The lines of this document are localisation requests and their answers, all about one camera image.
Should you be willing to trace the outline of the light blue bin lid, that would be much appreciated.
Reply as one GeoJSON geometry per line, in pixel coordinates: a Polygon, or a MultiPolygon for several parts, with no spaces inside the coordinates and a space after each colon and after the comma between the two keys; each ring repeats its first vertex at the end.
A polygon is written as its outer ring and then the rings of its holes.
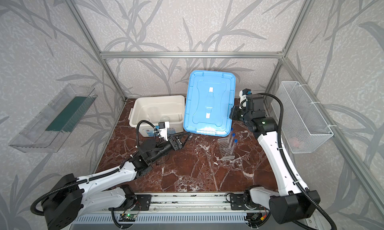
{"type": "Polygon", "coordinates": [[[236,77],[232,73],[196,70],[190,74],[184,114],[184,130],[217,137],[230,134],[231,108],[236,77]]]}

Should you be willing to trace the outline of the small white ceramic dish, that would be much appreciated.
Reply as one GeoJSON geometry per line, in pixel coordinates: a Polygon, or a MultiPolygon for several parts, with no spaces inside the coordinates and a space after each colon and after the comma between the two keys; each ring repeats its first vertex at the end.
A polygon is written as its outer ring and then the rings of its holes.
{"type": "Polygon", "coordinates": [[[161,116],[159,122],[169,122],[170,121],[170,117],[169,116],[161,116]]]}

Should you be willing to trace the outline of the white plastic storage bin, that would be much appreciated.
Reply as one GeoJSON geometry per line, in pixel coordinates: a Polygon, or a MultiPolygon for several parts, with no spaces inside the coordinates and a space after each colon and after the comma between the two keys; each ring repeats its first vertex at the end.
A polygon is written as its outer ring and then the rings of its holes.
{"type": "Polygon", "coordinates": [[[184,131],[185,97],[182,95],[138,98],[129,114],[129,124],[136,128],[141,120],[159,127],[159,122],[169,122],[168,134],[184,131]]]}

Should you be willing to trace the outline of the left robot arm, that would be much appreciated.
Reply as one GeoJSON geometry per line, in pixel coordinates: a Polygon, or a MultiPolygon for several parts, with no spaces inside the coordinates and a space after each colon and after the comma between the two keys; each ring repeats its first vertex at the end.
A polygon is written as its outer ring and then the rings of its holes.
{"type": "Polygon", "coordinates": [[[139,200],[127,183],[148,174],[160,158],[182,150],[190,135],[172,134],[159,142],[148,139],[114,168],[78,178],[65,175],[31,204],[30,211],[45,217],[48,229],[61,230],[82,215],[104,209],[115,212],[135,208],[139,200]]]}

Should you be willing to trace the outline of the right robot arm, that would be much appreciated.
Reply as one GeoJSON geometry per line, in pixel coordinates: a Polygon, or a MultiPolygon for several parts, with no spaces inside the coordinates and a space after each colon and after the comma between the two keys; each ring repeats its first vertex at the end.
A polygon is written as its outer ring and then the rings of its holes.
{"type": "Polygon", "coordinates": [[[318,192],[309,190],[283,144],[284,106],[282,101],[268,93],[253,94],[249,89],[242,90],[240,98],[240,104],[231,109],[230,119],[243,122],[254,134],[268,158],[278,186],[276,192],[264,187],[251,187],[248,190],[251,202],[268,209],[279,224],[294,223],[309,230],[310,226],[301,223],[301,220],[310,218],[314,211],[318,211],[332,230],[337,229],[333,219],[320,207],[321,199],[318,192]],[[278,102],[280,106],[278,121],[266,116],[265,96],[278,102]]]}

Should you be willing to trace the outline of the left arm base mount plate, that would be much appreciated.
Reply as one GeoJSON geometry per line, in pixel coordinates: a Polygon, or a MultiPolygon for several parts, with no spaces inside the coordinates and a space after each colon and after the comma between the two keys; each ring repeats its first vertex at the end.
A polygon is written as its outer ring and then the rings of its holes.
{"type": "Polygon", "coordinates": [[[118,211],[148,211],[152,195],[131,195],[117,208],[118,211]]]}

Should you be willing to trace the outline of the clear plastic measuring beaker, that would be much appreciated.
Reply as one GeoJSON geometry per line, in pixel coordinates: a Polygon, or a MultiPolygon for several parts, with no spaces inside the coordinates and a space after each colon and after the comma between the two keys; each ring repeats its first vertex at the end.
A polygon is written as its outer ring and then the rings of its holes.
{"type": "Polygon", "coordinates": [[[151,122],[158,122],[160,119],[160,112],[157,107],[148,107],[147,114],[151,122]]]}

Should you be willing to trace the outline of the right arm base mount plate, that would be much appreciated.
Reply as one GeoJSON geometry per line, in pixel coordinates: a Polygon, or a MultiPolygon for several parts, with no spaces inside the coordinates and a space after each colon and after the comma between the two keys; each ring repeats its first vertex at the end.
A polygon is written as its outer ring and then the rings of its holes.
{"type": "Polygon", "coordinates": [[[231,210],[233,211],[240,211],[240,210],[254,210],[256,209],[255,206],[252,206],[249,203],[249,199],[246,197],[246,195],[243,194],[235,194],[235,193],[229,193],[229,200],[228,202],[231,205],[231,210]]]}

